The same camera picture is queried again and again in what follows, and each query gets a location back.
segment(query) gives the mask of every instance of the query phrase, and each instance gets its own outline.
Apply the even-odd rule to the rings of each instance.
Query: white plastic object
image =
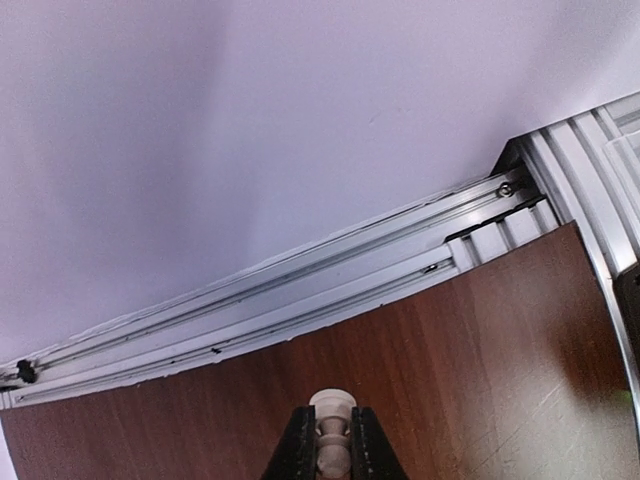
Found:
[[[311,397],[309,405],[316,408],[318,470],[324,478],[342,478],[351,470],[348,435],[356,400],[344,390],[329,388]]]

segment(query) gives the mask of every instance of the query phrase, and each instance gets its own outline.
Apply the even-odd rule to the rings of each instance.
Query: brown wood panel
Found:
[[[339,387],[419,479],[638,478],[627,384],[573,226],[411,298],[240,358],[2,412],[19,477],[259,478]]]

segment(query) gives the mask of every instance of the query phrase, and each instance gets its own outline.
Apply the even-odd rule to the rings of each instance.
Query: white wall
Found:
[[[0,359],[485,175],[640,90],[636,2],[0,6]]]

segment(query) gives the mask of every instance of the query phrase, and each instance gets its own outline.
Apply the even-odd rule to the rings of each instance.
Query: metal frame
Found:
[[[628,127],[640,120],[640,95],[618,102],[612,108],[614,116],[610,107],[543,128],[515,140],[515,144],[561,220],[575,221],[581,231],[620,345],[638,433],[640,376],[629,332],[637,330],[635,323],[640,319],[627,318],[634,323],[625,322],[621,307],[626,300],[619,292],[629,291],[628,276],[637,269],[640,254],[640,176],[629,171],[640,171],[640,165],[629,162],[630,155],[635,155],[633,150],[624,148],[627,158],[622,158],[620,149],[613,146],[624,144],[623,130],[628,132]],[[618,286],[619,281],[625,288]]]
[[[216,363],[434,286],[557,227],[533,185],[513,170],[107,322],[28,357],[38,381],[2,393],[0,408]]]

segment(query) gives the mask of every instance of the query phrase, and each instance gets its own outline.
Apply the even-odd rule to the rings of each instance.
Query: wood grain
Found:
[[[254,480],[291,410],[327,387],[376,410],[416,480],[640,477],[619,350],[573,226],[332,328],[2,421],[22,480]]]

